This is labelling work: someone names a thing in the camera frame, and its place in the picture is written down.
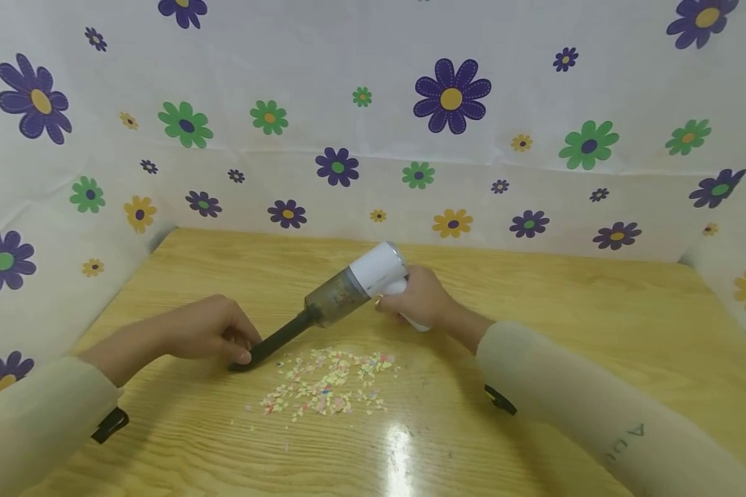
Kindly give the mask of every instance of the beige sleeve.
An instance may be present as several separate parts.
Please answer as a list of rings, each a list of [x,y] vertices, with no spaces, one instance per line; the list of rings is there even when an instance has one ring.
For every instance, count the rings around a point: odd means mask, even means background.
[[[0,392],[0,497],[40,482],[88,440],[121,391],[90,364],[64,357]]]
[[[554,425],[635,496],[746,497],[746,470],[706,433],[546,336],[495,323],[477,360],[518,415]]]

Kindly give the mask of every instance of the white backdrop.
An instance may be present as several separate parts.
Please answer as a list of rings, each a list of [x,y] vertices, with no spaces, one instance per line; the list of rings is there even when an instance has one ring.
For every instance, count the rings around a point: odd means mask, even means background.
[[[741,180],[746,0],[2,0],[0,378],[174,225],[673,262]]]

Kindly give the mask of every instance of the wooden table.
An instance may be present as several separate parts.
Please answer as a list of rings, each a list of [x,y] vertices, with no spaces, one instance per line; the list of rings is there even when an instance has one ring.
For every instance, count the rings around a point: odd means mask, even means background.
[[[223,293],[263,335],[373,244],[180,229],[170,234],[79,347],[178,305]],[[690,268],[675,264],[401,246],[451,294],[519,320],[599,362],[691,418],[746,464],[746,335]],[[395,355],[375,387],[388,412],[297,423],[259,402],[275,362],[229,375],[221,364],[164,358],[128,384],[127,428],[87,444],[30,496],[623,496],[553,428],[511,418],[482,391],[468,353],[371,304],[280,351]]]

